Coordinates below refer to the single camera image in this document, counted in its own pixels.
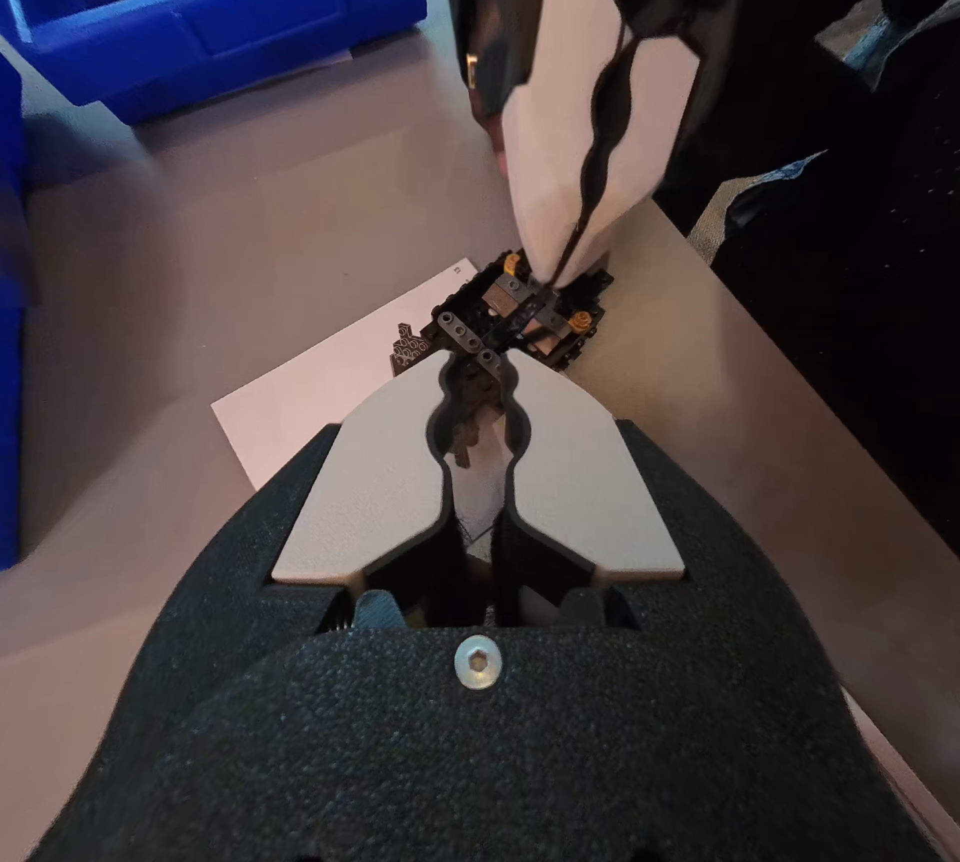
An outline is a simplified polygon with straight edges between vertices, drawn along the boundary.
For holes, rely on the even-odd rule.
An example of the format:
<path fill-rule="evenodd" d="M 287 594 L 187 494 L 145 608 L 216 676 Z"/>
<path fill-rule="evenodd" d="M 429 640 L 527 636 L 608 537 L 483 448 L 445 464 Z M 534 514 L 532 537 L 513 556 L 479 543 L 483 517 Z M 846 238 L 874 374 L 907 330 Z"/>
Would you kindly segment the person's right hand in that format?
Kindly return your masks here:
<path fill-rule="evenodd" d="M 508 157 L 500 114 L 481 119 L 481 127 L 486 133 L 500 175 L 509 179 Z"/>

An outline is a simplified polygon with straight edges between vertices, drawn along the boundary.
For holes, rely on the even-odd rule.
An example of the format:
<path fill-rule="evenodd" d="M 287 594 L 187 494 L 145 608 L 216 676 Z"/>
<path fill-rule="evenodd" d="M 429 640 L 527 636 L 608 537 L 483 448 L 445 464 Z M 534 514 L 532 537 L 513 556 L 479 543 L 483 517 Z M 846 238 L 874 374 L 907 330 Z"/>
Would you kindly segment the black lego model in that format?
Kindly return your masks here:
<path fill-rule="evenodd" d="M 606 314 L 601 299 L 613 283 L 606 268 L 595 265 L 563 288 L 545 288 L 524 251 L 505 251 L 435 306 L 419 332 L 398 325 L 390 352 L 394 376 L 435 352 L 455 354 L 447 453 L 457 467 L 471 466 L 481 422 L 503 413 L 504 354 L 518 349 L 549 369 L 566 371 L 596 334 Z"/>

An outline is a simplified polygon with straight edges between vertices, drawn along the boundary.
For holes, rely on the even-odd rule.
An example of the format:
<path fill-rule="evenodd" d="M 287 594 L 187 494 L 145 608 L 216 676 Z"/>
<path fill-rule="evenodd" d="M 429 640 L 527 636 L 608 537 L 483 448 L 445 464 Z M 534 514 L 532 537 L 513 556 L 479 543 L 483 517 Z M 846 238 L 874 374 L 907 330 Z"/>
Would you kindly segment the person's dark clothing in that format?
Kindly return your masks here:
<path fill-rule="evenodd" d="M 717 277 L 947 546 L 959 539 L 958 0 L 742 0 L 656 204 L 720 184 Z"/>

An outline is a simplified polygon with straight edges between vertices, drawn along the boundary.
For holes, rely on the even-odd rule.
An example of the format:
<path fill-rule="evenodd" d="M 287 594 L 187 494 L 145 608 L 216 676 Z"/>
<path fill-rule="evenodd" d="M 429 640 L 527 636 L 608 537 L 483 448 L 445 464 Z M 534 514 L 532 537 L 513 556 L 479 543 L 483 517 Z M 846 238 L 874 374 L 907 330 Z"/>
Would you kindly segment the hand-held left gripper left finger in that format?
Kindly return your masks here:
<path fill-rule="evenodd" d="M 450 472 L 430 439 L 449 400 L 453 362 L 447 350 L 429 355 L 344 419 L 271 569 L 273 582 L 362 587 L 443 526 Z"/>

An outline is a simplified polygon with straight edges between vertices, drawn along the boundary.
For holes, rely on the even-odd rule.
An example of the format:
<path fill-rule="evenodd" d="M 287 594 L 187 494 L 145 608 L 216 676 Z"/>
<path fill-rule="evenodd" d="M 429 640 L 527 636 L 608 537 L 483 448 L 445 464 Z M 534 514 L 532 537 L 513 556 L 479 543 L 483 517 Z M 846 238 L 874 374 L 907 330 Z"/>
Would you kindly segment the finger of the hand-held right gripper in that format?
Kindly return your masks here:
<path fill-rule="evenodd" d="M 562 262 L 585 205 L 596 83 L 627 36 L 615 0 L 542 0 L 531 74 L 502 114 L 513 215 L 540 282 L 571 282 L 592 266 L 606 250 L 606 229 L 628 208 L 618 184 L 606 194 L 601 183 L 598 220 Z"/>
<path fill-rule="evenodd" d="M 676 35 L 630 45 L 630 72 L 620 98 L 605 117 L 599 152 L 590 161 L 591 212 L 558 286 L 570 284 L 604 255 L 620 219 L 662 181 L 696 82 L 700 59 Z"/>

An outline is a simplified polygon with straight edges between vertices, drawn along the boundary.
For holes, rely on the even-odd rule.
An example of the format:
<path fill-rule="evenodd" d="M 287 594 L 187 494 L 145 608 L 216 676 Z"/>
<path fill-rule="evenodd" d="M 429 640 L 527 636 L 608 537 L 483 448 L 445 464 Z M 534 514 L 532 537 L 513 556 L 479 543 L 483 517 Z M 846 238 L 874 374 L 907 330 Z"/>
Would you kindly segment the white instruction sheet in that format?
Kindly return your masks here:
<path fill-rule="evenodd" d="M 389 361 L 400 324 L 420 331 L 432 309 L 477 274 L 468 259 L 360 318 L 211 408 L 255 491 L 260 490 L 319 431 L 340 424 L 363 400 L 393 378 Z M 484 407 L 469 467 L 448 455 L 455 511 L 469 540 L 487 540 L 503 502 L 503 476 L 511 454 L 503 415 Z"/>

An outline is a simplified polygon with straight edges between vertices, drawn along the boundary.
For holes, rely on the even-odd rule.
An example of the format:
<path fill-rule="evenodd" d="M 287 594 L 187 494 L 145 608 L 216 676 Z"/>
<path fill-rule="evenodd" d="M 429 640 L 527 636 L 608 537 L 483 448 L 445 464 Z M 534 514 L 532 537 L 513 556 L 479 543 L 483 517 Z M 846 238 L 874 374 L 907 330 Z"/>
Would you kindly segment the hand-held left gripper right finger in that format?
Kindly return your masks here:
<path fill-rule="evenodd" d="M 683 575 L 615 417 L 523 351 L 505 354 L 503 373 L 505 502 L 521 531 L 591 575 Z"/>

